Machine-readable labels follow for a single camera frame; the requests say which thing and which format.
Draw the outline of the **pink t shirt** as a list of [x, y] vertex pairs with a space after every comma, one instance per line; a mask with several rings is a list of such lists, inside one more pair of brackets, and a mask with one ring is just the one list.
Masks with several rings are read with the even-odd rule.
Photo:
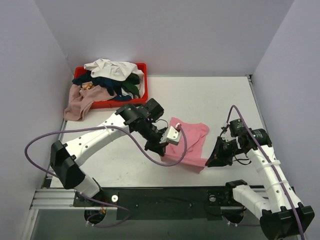
[[[210, 129], [204, 123], [186, 123], [172, 117], [169, 123], [175, 127], [181, 124], [187, 139], [187, 151], [183, 160], [178, 164], [190, 172], [199, 174], [204, 168], [207, 160], [202, 158], [203, 146]], [[165, 155], [161, 161], [166, 164], [178, 162], [184, 152], [184, 139], [178, 145], [169, 144], [165, 148]]]

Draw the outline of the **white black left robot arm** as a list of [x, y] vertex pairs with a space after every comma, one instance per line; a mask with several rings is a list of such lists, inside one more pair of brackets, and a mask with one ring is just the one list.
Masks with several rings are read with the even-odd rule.
[[171, 129], [158, 129], [154, 122], [164, 109], [153, 98], [139, 107], [131, 103], [123, 105], [101, 125], [67, 143], [57, 140], [51, 145], [50, 166], [65, 189], [74, 189], [85, 194], [91, 206], [98, 206], [103, 193], [93, 178], [86, 175], [81, 165], [97, 151], [114, 140], [132, 132], [138, 132], [146, 139], [145, 148], [163, 156]]

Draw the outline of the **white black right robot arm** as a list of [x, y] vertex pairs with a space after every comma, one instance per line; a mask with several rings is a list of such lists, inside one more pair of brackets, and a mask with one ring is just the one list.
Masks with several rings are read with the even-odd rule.
[[267, 132], [246, 128], [241, 119], [226, 123], [222, 134], [230, 132], [231, 140], [218, 136], [206, 167], [231, 166], [237, 155], [244, 154], [253, 164], [267, 194], [263, 198], [244, 180], [226, 183], [223, 199], [229, 205], [237, 202], [259, 220], [269, 240], [304, 234], [315, 217], [311, 206], [305, 206], [290, 186], [276, 158]]

